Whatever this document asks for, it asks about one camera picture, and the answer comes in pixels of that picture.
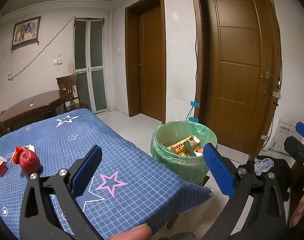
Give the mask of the person's right hand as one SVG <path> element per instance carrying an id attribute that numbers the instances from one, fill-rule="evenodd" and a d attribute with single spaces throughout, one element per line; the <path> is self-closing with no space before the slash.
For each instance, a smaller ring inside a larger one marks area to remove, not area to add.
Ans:
<path id="1" fill-rule="evenodd" d="M 299 204 L 290 218 L 289 227 L 293 228 L 299 224 L 304 224 L 304 195 L 300 199 Z"/>

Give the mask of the person's left hand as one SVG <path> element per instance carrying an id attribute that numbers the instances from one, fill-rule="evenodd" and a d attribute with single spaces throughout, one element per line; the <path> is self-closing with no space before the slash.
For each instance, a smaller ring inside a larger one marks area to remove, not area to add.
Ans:
<path id="1" fill-rule="evenodd" d="M 110 237 L 108 240 L 149 240 L 152 230 L 148 224 L 141 224 L 135 228 Z"/>

